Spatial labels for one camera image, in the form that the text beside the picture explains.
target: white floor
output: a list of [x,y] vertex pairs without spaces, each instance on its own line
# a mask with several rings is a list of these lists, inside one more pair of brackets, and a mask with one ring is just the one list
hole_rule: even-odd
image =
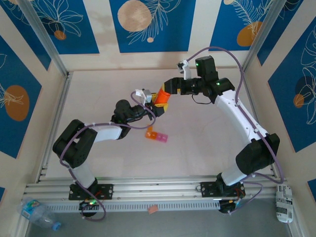
[[[238,69],[219,69],[237,87]],[[59,136],[73,119],[85,123],[108,122],[115,104],[130,99],[135,89],[157,92],[163,82],[181,77],[177,70],[87,71],[74,72],[58,127]],[[251,110],[244,87],[240,92]],[[203,96],[197,101],[208,102]],[[134,126],[146,126],[148,118]],[[145,138],[145,130],[131,130],[122,140],[93,145],[88,163],[96,177],[160,177],[217,175],[234,162],[243,145],[227,117],[213,104],[196,104],[191,96],[173,95],[167,112],[154,125],[154,131],[167,134],[167,143]],[[271,174],[267,167],[262,171]],[[46,178],[69,177],[67,169],[51,153]]]

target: bottle cap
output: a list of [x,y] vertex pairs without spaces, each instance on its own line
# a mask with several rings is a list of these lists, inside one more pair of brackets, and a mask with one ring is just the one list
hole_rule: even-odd
[[60,226],[61,226],[61,223],[60,223],[60,222],[55,222],[54,225],[52,226],[52,229],[53,229],[54,231],[57,231]]

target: purple cable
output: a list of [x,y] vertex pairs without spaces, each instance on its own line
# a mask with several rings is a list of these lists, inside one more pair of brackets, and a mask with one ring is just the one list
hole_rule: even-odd
[[80,129],[73,137],[72,139],[70,139],[70,141],[68,142],[68,144],[66,145],[66,147],[64,148],[63,152],[61,153],[60,155],[60,158],[59,158],[59,162],[62,166],[68,168],[68,171],[70,173],[70,175],[72,176],[72,178],[76,181],[76,183],[87,193],[89,194],[91,197],[93,197],[98,203],[99,205],[102,207],[103,209],[103,216],[99,219],[91,219],[91,218],[86,218],[85,216],[83,216],[83,210],[81,212],[81,215],[82,215],[82,218],[83,219],[86,219],[86,220],[89,220],[89,221],[102,221],[104,218],[105,218],[105,215],[106,215],[106,210],[105,210],[105,206],[103,205],[103,203],[97,199],[97,197],[92,194],[88,189],[86,189],[78,180],[77,178],[75,177],[74,173],[72,172],[71,168],[69,167],[69,165],[63,163],[63,157],[67,151],[67,149],[70,147],[70,145],[72,144],[72,142],[79,136],[79,134],[81,134],[83,131],[85,131],[87,128],[90,128],[90,127],[97,127],[97,126],[123,126],[123,127],[129,127],[129,128],[133,128],[133,129],[146,129],[146,128],[149,128],[150,126],[154,125],[154,123],[156,122],[156,116],[155,114],[150,110],[148,109],[146,106],[142,105],[141,103],[139,103],[135,98],[134,98],[134,94],[136,92],[133,91],[130,95],[130,97],[132,98],[132,100],[134,102],[136,102],[136,104],[142,106],[145,110],[147,110],[154,118],[154,121],[146,126],[146,127],[134,127],[134,126],[130,126],[130,125],[127,125],[127,124],[117,124],[117,123],[108,123],[108,122],[104,122],[104,123],[96,123],[96,124],[90,124],[90,125],[87,125],[85,127],[83,127],[82,129]]
[[[238,101],[238,95],[239,95],[239,92],[240,92],[240,89],[241,89],[241,86],[242,86],[242,83],[244,82],[245,80],[245,76],[244,76],[244,71],[242,69],[242,65],[240,64],[240,62],[238,61],[238,59],[231,53],[229,52],[228,50],[224,49],[224,48],[221,48],[221,47],[216,47],[216,46],[210,46],[210,47],[206,47],[206,48],[203,48],[201,49],[199,52],[195,53],[194,55],[192,55],[190,58],[187,59],[187,61],[189,62],[190,60],[192,60],[193,58],[195,58],[197,55],[199,55],[200,53],[202,53],[203,51],[205,50],[209,50],[209,49],[218,49],[218,50],[221,50],[221,51],[224,51],[226,53],[228,53],[237,63],[238,67],[239,67],[239,70],[240,70],[240,82],[239,82],[239,85],[238,85],[238,88],[237,88],[237,91],[236,91],[236,95],[235,95],[235,101]],[[246,117],[246,119],[250,122],[251,126],[253,129],[257,129],[256,125],[252,122],[252,120],[250,119],[250,117],[247,115],[247,113],[243,110],[243,108],[237,104],[237,107],[239,108],[239,110],[241,111],[241,113]],[[281,165],[275,155],[275,153],[273,152],[271,146],[269,145],[269,143],[267,142],[267,140],[265,139],[265,137],[261,134],[260,131],[257,132],[257,134],[259,135],[259,137],[262,139],[262,141],[264,142],[264,144],[267,146],[270,154],[272,155],[273,157],[273,160],[275,161],[276,163],[276,166],[277,166],[277,169],[280,173],[280,181],[278,180],[275,180],[273,178],[270,178],[268,175],[265,175],[265,174],[261,174],[261,173],[257,173],[255,172],[254,174],[255,175],[259,175],[259,176],[262,176],[276,184],[283,184],[284,182],[284,174],[283,174],[283,170],[281,168]],[[246,176],[245,178],[243,178],[241,181],[243,180],[246,180],[247,178],[251,177],[252,174]],[[259,184],[259,183],[253,183],[253,182],[244,182],[244,183],[251,183],[251,184],[256,184],[256,185],[260,185],[261,186],[261,189],[259,190],[259,192],[254,195],[248,202],[246,202],[243,206],[241,206],[240,208],[232,211],[230,214],[234,213],[235,211],[241,209],[242,207],[244,207],[245,205],[247,205],[248,203],[250,203],[252,200],[254,200],[254,198],[260,194],[260,192],[262,191],[262,188],[263,188],[263,185],[262,184]]]

